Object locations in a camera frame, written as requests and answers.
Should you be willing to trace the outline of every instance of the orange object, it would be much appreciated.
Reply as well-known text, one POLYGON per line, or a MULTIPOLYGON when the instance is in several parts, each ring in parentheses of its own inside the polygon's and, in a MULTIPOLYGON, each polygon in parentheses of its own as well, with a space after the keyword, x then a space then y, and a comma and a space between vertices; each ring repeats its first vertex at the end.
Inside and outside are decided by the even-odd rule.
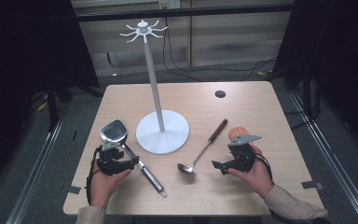
POLYGON ((228 138, 230 140, 232 140, 232 139, 236 138, 240 134, 249 134, 249 132, 248 132, 248 130, 246 130, 245 128, 242 128, 242 127, 233 128, 228 132, 228 138))

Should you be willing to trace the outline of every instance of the metal ladle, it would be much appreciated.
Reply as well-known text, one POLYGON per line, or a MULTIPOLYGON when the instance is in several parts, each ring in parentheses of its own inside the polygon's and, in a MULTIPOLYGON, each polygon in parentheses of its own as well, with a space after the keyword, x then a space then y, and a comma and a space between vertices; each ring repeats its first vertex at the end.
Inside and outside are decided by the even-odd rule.
POLYGON ((193 161, 193 163, 191 163, 191 165, 185 166, 181 163, 178 163, 178 169, 183 174, 185 174, 185 175, 195 175, 196 174, 196 173, 194 173, 194 166, 196 165, 197 160, 200 158, 200 156, 205 151, 205 149, 214 141, 214 139, 216 139, 217 135, 219 135, 222 132, 223 128, 226 127, 227 123, 228 123, 228 120, 224 119, 223 122, 216 129, 216 131, 214 131, 212 136, 208 139, 208 144, 206 145, 206 147, 200 152, 200 154, 196 157, 196 159, 193 161))

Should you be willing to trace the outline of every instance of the white mug tree stand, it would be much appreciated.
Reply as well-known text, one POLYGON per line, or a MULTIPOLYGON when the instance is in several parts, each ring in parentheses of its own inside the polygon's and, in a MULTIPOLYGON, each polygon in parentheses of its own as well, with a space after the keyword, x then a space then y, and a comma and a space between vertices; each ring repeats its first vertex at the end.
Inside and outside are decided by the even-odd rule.
POLYGON ((156 73, 152 53, 150 50, 150 44, 148 41, 148 35, 162 37, 161 35, 153 34, 153 31, 163 31, 168 27, 163 29, 152 29, 152 27, 156 26, 157 24, 158 21, 152 26, 147 26, 148 23, 142 20, 138 23, 138 28, 132 28, 127 25, 127 27, 131 30, 134 30, 134 32, 127 35, 120 35, 136 35, 132 40, 127 42, 134 41, 139 35, 144 37, 144 50, 147 71, 149 74, 153 99, 156 107, 155 112, 146 115, 138 124, 136 129, 136 139, 144 150, 155 155, 168 155, 178 150, 186 142, 190 129, 185 117, 179 113, 171 110, 161 110, 156 73))

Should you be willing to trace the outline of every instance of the hand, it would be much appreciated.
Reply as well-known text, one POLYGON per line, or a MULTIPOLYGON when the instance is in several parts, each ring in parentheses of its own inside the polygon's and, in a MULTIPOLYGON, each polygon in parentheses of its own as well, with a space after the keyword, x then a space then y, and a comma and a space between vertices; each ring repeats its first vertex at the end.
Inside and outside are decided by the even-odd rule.
MULTIPOLYGON (((255 153, 262 155, 260 148, 252 146, 255 153)), ((265 199, 274 185, 269 177, 269 171, 263 162, 255 160, 255 164, 248 173, 230 168, 228 173, 234 175, 238 179, 244 181, 254 192, 256 192, 262 199, 265 199)))
POLYGON ((93 170, 93 173, 96 173, 91 180, 91 202, 89 205, 106 209, 118 182, 127 177, 131 170, 125 170, 117 175, 106 175, 101 170, 98 171, 99 169, 96 161, 93 170))

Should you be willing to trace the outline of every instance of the wooden table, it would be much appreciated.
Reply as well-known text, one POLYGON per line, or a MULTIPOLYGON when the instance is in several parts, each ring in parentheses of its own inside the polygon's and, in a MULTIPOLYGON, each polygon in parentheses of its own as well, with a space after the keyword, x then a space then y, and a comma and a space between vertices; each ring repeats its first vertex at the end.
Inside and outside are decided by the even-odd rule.
POLYGON ((316 189, 303 189, 301 182, 310 174, 289 128, 282 108, 269 82, 205 82, 158 84, 162 109, 183 115, 190 126, 185 144, 176 152, 156 156, 142 149, 135 136, 140 120, 155 111, 149 84, 114 85, 106 89, 89 139, 78 164, 72 185, 79 194, 68 193, 63 211, 77 214, 87 206, 86 177, 94 149, 103 143, 99 130, 120 119, 129 136, 127 145, 139 155, 168 192, 163 198, 138 167, 122 181, 111 198, 107 214, 128 216, 263 216, 269 210, 263 200, 239 179, 222 175, 211 161, 230 161, 228 131, 244 127, 261 135, 255 142, 268 158, 274 182, 300 200, 323 206, 316 189), (226 97, 218 98, 216 91, 226 97), (227 127, 209 145, 199 159, 196 176, 181 174, 178 162, 189 165, 206 146, 209 137, 222 122, 227 127))

